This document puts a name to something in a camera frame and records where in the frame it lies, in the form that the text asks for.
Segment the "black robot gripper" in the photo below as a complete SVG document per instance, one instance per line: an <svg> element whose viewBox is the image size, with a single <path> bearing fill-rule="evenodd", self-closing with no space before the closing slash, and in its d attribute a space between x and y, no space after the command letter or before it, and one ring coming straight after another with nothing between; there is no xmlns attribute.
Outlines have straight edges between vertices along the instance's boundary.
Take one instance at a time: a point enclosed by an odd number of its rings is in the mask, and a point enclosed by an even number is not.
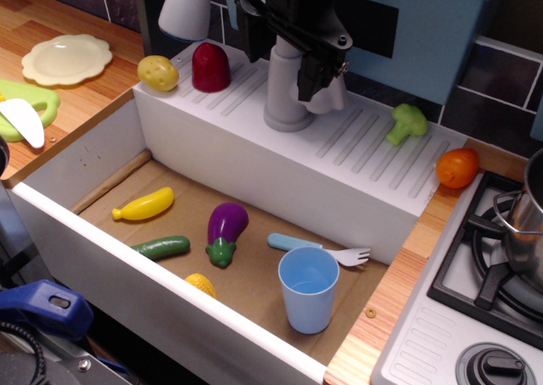
<svg viewBox="0 0 543 385"><path fill-rule="evenodd" d="M344 72L341 58L353 41L336 13L336 0L235 0L235 3L242 49L250 63L264 57L277 36L303 53L297 75L301 102L310 102Z"/></svg>

